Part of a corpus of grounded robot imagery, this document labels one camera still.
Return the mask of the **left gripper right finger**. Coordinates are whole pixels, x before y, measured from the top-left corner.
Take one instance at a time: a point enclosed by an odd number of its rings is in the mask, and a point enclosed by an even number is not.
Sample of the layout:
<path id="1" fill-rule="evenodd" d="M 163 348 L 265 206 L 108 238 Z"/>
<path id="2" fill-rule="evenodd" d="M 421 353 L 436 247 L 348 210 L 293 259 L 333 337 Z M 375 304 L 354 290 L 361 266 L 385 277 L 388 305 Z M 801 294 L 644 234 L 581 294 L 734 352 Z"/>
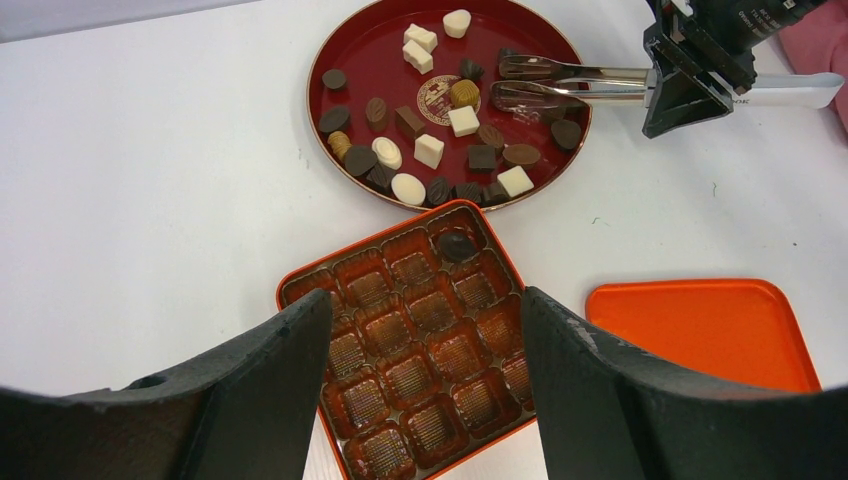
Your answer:
<path id="1" fill-rule="evenodd" d="M 544 291 L 521 300 L 551 479 L 843 479 L 847 390 L 795 394 L 703 374 L 592 325 Z"/>

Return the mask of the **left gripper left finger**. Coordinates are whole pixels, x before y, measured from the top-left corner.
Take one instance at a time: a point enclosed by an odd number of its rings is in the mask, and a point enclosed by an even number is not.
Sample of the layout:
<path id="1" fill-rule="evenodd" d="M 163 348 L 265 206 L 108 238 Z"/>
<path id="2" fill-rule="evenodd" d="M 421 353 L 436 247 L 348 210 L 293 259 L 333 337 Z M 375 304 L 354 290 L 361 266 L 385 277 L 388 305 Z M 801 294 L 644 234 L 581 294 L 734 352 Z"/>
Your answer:
<path id="1" fill-rule="evenodd" d="M 299 479 L 328 358 L 316 289 L 121 390 L 1 392 L 5 479 Z"/>

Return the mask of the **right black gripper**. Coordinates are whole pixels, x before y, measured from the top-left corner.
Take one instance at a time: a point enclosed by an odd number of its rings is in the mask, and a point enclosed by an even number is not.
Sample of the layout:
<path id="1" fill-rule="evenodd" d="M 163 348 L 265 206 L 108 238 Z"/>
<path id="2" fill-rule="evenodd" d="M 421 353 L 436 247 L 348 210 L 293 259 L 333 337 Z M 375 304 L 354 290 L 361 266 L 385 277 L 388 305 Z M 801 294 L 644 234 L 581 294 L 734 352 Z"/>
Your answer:
<path id="1" fill-rule="evenodd" d="M 654 23 L 643 42 L 655 83 L 642 133 L 653 139 L 731 114 L 730 92 L 748 92 L 757 78 L 752 3 L 649 1 L 647 6 Z"/>

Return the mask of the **metal tongs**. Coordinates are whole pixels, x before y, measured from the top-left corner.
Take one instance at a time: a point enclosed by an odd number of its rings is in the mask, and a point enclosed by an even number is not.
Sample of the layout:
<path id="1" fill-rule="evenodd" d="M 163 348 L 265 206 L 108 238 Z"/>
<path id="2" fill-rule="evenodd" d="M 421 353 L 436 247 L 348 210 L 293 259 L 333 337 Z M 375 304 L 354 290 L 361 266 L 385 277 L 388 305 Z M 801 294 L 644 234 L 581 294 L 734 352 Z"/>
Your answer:
<path id="1" fill-rule="evenodd" d="M 490 101 L 506 112 L 552 110 L 588 105 L 649 106 L 659 92 L 652 68 L 597 67 L 564 63 L 538 55 L 507 55 L 498 64 L 500 79 L 490 86 Z M 760 75 L 751 90 L 733 92 L 744 107 L 828 106 L 845 84 L 836 73 Z"/>

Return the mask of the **orange chocolate box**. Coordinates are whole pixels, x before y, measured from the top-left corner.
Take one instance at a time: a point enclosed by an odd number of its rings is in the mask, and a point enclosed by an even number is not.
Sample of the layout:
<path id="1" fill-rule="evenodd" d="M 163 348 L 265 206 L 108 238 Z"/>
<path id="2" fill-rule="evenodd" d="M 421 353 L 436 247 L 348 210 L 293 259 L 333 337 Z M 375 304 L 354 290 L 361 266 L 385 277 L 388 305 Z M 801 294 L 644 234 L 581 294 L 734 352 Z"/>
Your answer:
<path id="1" fill-rule="evenodd" d="M 447 260 L 437 238 L 478 252 Z M 433 479 L 536 416 L 524 284 L 482 210 L 454 200 L 284 277 L 285 308 L 321 289 L 332 329 L 319 416 L 346 479 Z"/>

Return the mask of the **dark round chocolate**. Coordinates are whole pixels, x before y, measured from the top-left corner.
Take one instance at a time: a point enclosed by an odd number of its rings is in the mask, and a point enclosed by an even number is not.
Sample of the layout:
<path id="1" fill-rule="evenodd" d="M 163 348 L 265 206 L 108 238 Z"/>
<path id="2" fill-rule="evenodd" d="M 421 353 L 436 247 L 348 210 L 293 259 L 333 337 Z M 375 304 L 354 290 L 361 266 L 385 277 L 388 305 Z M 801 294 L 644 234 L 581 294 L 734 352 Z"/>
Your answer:
<path id="1" fill-rule="evenodd" d="M 472 258 L 478 247 L 474 241 L 460 231 L 447 231 L 437 238 L 437 247 L 441 254 L 453 263 L 461 263 Z"/>

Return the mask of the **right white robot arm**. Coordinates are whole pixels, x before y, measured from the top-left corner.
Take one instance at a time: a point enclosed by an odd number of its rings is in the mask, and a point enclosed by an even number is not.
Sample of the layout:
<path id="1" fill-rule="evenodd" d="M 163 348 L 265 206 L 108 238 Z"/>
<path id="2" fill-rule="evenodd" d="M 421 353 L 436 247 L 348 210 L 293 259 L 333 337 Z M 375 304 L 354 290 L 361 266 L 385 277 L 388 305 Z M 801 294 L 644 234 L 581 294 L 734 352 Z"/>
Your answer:
<path id="1" fill-rule="evenodd" d="M 821 1 L 649 1 L 644 31 L 656 84 L 642 133 L 655 138 L 724 117 L 757 79 L 754 46 L 819 8 Z"/>

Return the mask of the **gold round chocolate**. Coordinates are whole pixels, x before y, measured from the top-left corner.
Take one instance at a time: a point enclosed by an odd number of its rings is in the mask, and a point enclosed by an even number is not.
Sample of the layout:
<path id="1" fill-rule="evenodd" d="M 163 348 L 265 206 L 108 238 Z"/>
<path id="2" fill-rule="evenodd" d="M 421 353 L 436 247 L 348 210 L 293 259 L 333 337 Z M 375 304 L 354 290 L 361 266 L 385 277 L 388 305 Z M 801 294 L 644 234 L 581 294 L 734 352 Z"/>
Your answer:
<path id="1" fill-rule="evenodd" d="M 476 107 L 480 102 L 479 87 L 469 79 L 461 79 L 455 82 L 450 87 L 449 96 L 454 109 L 466 106 Z"/>

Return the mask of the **white cube chocolate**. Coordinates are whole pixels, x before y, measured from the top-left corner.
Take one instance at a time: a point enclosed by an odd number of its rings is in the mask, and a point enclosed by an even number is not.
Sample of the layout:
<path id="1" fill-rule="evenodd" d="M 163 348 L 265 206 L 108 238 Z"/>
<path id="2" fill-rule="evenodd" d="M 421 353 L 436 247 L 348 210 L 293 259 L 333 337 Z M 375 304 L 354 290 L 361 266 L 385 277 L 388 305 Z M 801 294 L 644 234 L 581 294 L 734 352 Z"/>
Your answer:
<path id="1" fill-rule="evenodd" d="M 422 134 L 415 139 L 414 159 L 425 166 L 437 170 L 443 157 L 445 144 L 438 138 Z"/>
<path id="2" fill-rule="evenodd" d="M 480 127 L 480 121 L 471 105 L 453 109 L 448 112 L 448 119 L 456 138 L 472 135 Z"/>

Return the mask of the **white heart chocolate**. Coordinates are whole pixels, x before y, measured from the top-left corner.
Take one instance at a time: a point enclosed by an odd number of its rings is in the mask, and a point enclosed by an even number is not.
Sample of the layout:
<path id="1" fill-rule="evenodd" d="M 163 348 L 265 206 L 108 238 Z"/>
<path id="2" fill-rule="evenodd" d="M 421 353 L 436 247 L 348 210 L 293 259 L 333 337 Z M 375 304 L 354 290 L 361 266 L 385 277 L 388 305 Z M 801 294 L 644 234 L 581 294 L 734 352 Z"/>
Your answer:
<path id="1" fill-rule="evenodd" d="M 463 38 L 471 24 L 472 15 L 466 9 L 458 9 L 445 14 L 442 25 L 445 34 L 450 38 Z"/>

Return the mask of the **white cube chocolate lower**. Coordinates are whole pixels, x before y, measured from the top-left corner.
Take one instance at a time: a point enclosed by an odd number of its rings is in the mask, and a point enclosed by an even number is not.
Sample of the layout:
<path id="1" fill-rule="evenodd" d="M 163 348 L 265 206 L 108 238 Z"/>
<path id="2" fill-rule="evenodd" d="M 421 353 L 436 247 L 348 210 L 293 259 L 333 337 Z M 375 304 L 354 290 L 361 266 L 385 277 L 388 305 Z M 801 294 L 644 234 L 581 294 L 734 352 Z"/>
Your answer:
<path id="1" fill-rule="evenodd" d="M 443 157 L 445 144 L 438 138 L 422 134 L 415 139 L 414 159 L 425 166 L 437 170 Z"/>

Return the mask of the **white square chocolate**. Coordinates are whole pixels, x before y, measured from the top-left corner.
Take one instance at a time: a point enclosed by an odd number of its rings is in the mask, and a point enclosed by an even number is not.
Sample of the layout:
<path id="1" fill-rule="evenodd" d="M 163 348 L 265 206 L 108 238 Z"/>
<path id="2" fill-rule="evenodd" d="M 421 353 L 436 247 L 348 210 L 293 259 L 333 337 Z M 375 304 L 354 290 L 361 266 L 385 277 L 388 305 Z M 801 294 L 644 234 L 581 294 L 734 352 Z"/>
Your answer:
<path id="1" fill-rule="evenodd" d="M 438 37 L 435 32 L 411 23 L 404 31 L 403 42 L 414 41 L 428 53 L 432 53 L 438 45 Z"/>

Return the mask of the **white block chocolate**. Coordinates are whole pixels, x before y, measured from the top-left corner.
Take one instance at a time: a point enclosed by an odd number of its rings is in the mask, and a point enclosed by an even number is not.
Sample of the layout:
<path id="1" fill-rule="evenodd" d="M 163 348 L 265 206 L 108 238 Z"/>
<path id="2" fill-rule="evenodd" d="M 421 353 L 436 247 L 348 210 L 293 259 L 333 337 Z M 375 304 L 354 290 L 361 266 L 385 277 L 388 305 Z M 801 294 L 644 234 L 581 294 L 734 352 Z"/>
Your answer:
<path id="1" fill-rule="evenodd" d="M 407 41 L 402 48 L 402 52 L 404 60 L 420 74 L 426 74 L 433 70 L 434 63 L 432 55 L 415 40 Z"/>

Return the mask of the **white oval chocolate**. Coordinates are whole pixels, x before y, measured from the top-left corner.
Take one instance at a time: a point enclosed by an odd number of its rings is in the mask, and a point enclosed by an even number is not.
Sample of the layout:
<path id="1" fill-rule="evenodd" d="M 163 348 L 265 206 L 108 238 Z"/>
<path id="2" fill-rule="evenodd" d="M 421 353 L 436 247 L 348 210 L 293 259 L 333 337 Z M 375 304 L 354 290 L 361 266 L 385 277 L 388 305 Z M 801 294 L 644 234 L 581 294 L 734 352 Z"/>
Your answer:
<path id="1" fill-rule="evenodd" d="M 371 148 L 377 155 L 378 161 L 392 170 L 399 170 L 403 157 L 398 145 L 388 137 L 380 136 L 372 141 Z"/>

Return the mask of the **pink cloth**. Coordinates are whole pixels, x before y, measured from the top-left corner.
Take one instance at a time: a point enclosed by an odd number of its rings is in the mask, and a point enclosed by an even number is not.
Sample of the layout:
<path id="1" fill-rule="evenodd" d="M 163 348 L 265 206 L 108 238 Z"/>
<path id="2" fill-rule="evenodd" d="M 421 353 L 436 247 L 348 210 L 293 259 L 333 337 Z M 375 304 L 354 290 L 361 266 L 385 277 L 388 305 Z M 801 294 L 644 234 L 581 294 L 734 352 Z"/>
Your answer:
<path id="1" fill-rule="evenodd" d="M 825 1 L 778 38 L 796 73 L 831 72 L 847 79 L 847 0 Z"/>

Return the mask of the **orange box lid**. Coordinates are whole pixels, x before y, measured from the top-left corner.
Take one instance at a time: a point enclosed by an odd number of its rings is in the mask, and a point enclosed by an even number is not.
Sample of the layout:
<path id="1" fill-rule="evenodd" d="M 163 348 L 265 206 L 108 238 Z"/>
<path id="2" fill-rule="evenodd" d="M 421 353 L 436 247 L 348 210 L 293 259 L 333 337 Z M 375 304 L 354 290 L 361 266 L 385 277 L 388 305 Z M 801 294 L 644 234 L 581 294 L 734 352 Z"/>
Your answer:
<path id="1" fill-rule="evenodd" d="M 611 283 L 586 300 L 588 320 L 691 370 L 793 393 L 822 387 L 784 293 L 752 278 Z"/>

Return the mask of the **round red tray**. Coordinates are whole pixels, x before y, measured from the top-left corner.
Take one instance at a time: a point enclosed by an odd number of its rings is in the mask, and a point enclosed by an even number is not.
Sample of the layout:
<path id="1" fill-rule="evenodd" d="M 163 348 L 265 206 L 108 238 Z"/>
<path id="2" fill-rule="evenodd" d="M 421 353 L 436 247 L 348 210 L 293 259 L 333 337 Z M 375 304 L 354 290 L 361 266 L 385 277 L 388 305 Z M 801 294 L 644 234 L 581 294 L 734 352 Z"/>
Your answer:
<path id="1" fill-rule="evenodd" d="M 445 14 L 466 9 L 470 27 L 461 39 L 448 37 Z M 430 53 L 434 68 L 420 74 L 404 60 L 404 31 L 411 24 L 433 31 L 438 45 Z M 540 55 L 567 63 L 579 55 L 566 36 L 548 20 L 514 1 L 377 1 L 343 21 L 319 48 L 307 84 L 307 110 L 321 145 L 331 132 L 341 131 L 354 145 L 370 146 L 380 136 L 393 140 L 402 153 L 400 171 L 429 184 L 445 181 L 450 192 L 466 192 L 470 185 L 488 188 L 507 169 L 498 160 L 492 169 L 470 166 L 468 150 L 477 135 L 456 138 L 448 112 L 453 109 L 450 87 L 461 80 L 461 65 L 469 61 L 483 73 L 477 82 L 480 102 L 475 107 L 480 123 L 498 130 L 505 145 L 529 145 L 540 155 L 529 168 L 533 191 L 539 192 L 563 175 L 578 155 L 577 148 L 560 147 L 550 132 L 559 119 L 578 127 L 577 144 L 587 139 L 592 120 L 588 107 L 552 114 L 509 113 L 496 109 L 489 89 L 500 79 L 498 57 L 502 49 Z M 414 159 L 415 139 L 432 135 L 445 144 L 439 168 L 433 170 Z"/>

